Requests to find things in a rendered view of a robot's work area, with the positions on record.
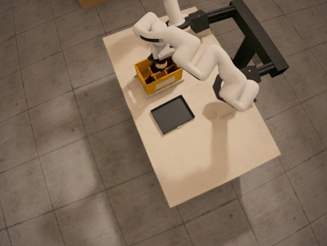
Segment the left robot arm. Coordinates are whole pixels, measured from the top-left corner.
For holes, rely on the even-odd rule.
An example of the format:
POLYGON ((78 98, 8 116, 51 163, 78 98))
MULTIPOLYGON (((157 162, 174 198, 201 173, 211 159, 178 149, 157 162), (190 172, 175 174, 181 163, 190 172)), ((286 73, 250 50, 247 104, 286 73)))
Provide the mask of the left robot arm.
POLYGON ((259 91, 258 84, 247 80, 218 45, 209 45, 192 66, 191 61, 200 48, 199 38, 175 26, 167 27, 152 12, 143 16, 133 26, 132 31, 135 36, 158 49, 159 60, 173 55, 174 63, 200 81, 206 81, 218 65, 220 78, 225 81, 221 83, 219 95, 238 112, 246 111, 259 91), (168 44, 177 50, 170 48, 168 44))

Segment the yellow plastic crate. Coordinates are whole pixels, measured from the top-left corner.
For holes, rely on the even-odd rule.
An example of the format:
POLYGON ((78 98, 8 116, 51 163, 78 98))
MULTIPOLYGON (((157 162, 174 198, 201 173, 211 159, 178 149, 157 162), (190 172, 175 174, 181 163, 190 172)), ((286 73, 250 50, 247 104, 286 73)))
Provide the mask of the yellow plastic crate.
POLYGON ((158 72, 156 74, 153 74, 151 71, 151 65, 152 65, 152 61, 148 60, 147 58, 134 64, 135 66, 135 70, 137 73, 137 77, 138 79, 141 77, 145 83, 146 79, 148 78, 148 76, 152 76, 155 78, 156 81, 150 83, 150 84, 146 84, 146 86, 144 86, 144 89, 147 93, 147 95, 150 95, 180 79, 182 79, 182 74, 183 74, 183 69, 181 67, 179 67, 176 63, 174 63, 174 61, 172 61, 172 65, 174 65, 178 70, 176 70, 173 73, 170 73, 168 75, 168 69, 171 67, 166 68, 163 72, 158 72))

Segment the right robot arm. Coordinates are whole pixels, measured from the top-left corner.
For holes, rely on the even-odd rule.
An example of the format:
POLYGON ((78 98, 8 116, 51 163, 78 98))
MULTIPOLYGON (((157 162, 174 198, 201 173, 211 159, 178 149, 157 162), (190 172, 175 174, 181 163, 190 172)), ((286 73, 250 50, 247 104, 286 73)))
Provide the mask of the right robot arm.
POLYGON ((185 22, 188 14, 181 15, 177 0, 163 0, 163 4, 169 19, 168 26, 179 26, 185 22))

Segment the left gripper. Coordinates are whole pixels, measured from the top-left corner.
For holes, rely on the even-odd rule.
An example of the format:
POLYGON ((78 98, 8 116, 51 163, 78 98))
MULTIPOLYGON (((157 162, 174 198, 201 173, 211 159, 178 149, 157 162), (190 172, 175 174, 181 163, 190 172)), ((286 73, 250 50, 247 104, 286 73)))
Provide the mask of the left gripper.
POLYGON ((149 55, 147 59, 150 60, 150 61, 153 61, 153 64, 156 65, 156 59, 158 59, 158 55, 157 54, 159 54, 159 51, 158 51, 157 48, 155 48, 153 46, 153 44, 151 44, 150 52, 151 52, 151 55, 149 55))

